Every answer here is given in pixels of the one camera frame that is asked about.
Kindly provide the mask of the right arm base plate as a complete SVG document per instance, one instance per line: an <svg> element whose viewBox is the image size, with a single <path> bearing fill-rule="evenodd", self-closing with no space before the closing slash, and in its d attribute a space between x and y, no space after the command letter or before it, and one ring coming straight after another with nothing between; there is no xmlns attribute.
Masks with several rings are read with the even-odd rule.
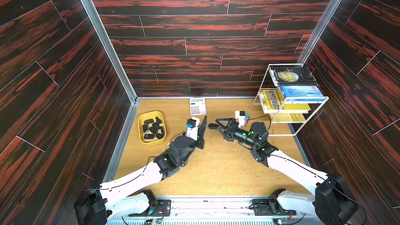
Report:
<svg viewBox="0 0 400 225"><path fill-rule="evenodd" d="M253 199L252 204L249 206L256 216L293 216L296 215L295 210L283 209L276 200L270 201L269 199Z"/></svg>

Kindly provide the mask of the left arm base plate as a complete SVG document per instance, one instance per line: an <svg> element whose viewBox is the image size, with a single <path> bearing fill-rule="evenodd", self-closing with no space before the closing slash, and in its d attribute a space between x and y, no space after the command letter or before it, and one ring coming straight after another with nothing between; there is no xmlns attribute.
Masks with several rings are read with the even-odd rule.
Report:
<svg viewBox="0 0 400 225"><path fill-rule="evenodd" d="M138 217L169 217L172 201L169 199L157 200L157 204L150 206L146 211L136 214Z"/></svg>

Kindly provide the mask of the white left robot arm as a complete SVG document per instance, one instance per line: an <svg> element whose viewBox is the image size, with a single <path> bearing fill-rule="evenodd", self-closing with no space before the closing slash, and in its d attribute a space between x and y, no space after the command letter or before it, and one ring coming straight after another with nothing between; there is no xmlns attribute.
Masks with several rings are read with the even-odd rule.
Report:
<svg viewBox="0 0 400 225"><path fill-rule="evenodd" d="M186 166L196 148L203 149L207 118L188 119L186 132L175 136L169 148L150 157L143 168L117 180L88 184L77 198L74 209L80 225L105 225L113 219L153 214L158 201L146 187L161 182Z"/></svg>

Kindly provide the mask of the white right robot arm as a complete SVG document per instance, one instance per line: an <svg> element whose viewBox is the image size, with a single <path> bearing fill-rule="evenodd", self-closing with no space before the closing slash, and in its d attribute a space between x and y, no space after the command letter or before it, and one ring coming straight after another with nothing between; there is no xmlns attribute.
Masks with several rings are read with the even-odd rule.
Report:
<svg viewBox="0 0 400 225"><path fill-rule="evenodd" d="M313 169L287 156L268 142L269 132L264 123L255 122L246 131L234 118L218 118L208 127L218 130L228 142L237 141L250 150L257 162L288 176L309 192L277 189L269 197L270 204L316 216L325 225L344 225L358 211L359 204L343 176Z"/></svg>

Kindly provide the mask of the black chrome Mercedes car key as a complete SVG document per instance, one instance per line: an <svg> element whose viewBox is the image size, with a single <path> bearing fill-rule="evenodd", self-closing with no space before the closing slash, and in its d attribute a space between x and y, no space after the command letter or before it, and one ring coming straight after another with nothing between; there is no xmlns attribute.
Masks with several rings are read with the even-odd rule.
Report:
<svg viewBox="0 0 400 225"><path fill-rule="evenodd" d="M155 119L156 119L156 123L157 123L157 124L159 124L159 125L162 124L162 120L161 120L160 118L156 117Z"/></svg>

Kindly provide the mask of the large black smart key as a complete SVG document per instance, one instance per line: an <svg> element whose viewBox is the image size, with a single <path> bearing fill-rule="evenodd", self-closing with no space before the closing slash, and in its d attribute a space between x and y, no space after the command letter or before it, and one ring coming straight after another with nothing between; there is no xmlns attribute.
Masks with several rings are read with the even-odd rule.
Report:
<svg viewBox="0 0 400 225"><path fill-rule="evenodd" d="M218 124L209 124L209 125L208 125L208 128L209 128L209 129L213 129L213 130L218 129L218 127L219 127Z"/></svg>

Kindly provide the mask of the black flip car key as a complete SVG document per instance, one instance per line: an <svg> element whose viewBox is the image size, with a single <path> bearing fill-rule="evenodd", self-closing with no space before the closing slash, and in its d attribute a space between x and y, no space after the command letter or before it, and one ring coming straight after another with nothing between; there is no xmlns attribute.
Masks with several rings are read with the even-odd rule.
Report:
<svg viewBox="0 0 400 225"><path fill-rule="evenodd" d="M160 126L151 126L151 127L149 127L149 131L152 134L157 134L159 130L160 130Z"/></svg>

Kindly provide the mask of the black car key front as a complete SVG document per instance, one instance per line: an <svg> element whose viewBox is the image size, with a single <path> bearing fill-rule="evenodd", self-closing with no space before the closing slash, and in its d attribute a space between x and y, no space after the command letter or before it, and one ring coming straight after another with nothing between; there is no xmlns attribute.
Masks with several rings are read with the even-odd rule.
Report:
<svg viewBox="0 0 400 225"><path fill-rule="evenodd" d="M155 119L154 118L147 119L147 120L144 121L144 124L146 124L146 125L152 125L153 123L155 123Z"/></svg>

